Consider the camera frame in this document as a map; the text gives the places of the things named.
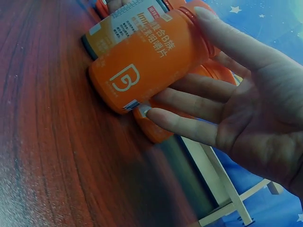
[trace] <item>blue backdrop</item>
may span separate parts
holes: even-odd
[[[303,64],[303,0],[205,0],[217,15],[228,24],[261,42],[287,54]],[[238,193],[261,181],[216,150],[227,174]],[[300,201],[286,190],[272,195],[265,187],[245,200],[254,218],[251,227],[302,227],[303,213]],[[242,227],[239,214],[223,218],[227,227]]]

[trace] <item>finger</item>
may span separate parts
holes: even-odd
[[[229,70],[231,70],[232,72],[234,72],[239,77],[245,78],[246,76],[251,74],[250,70],[237,63],[234,59],[229,57],[224,52],[220,52],[213,59],[228,68]]]
[[[227,102],[236,86],[210,77],[188,74],[173,83],[171,88],[186,93],[209,98],[218,102]]]
[[[184,113],[188,113],[191,116],[202,118],[216,124],[220,123],[224,108],[223,103],[171,88],[161,91],[154,96],[154,99],[158,102],[170,105]]]
[[[259,70],[286,57],[278,50],[224,23],[209,10],[201,7],[195,9],[207,38],[247,69]]]
[[[177,114],[153,108],[147,112],[147,117],[158,126],[209,146],[215,146],[218,127],[214,124],[180,117]]]

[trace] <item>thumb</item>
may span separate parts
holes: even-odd
[[[195,7],[202,31],[216,47],[254,71],[277,62],[283,54],[224,23],[211,11]]]

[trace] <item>wooden table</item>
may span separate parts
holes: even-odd
[[[196,217],[161,147],[89,84],[90,7],[0,1],[0,226],[187,226]]]

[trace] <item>supplement bottle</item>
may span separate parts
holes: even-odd
[[[236,85],[232,72],[213,60],[209,60],[204,65],[198,66],[191,73],[211,77]],[[153,143],[162,143],[163,141],[171,137],[173,133],[159,127],[146,117],[147,111],[150,110],[152,107],[165,109],[182,117],[193,118],[189,114],[178,111],[170,106],[157,103],[152,98],[148,102],[139,105],[133,110],[134,118],[138,123],[139,127],[142,129],[143,133]]]
[[[185,5],[185,0],[133,0],[93,26],[81,39],[93,60],[166,12]],[[105,0],[96,7],[101,16],[108,16]]]
[[[133,110],[219,52],[203,35],[195,6],[210,10],[193,0],[146,24],[92,63],[91,81],[115,112]]]

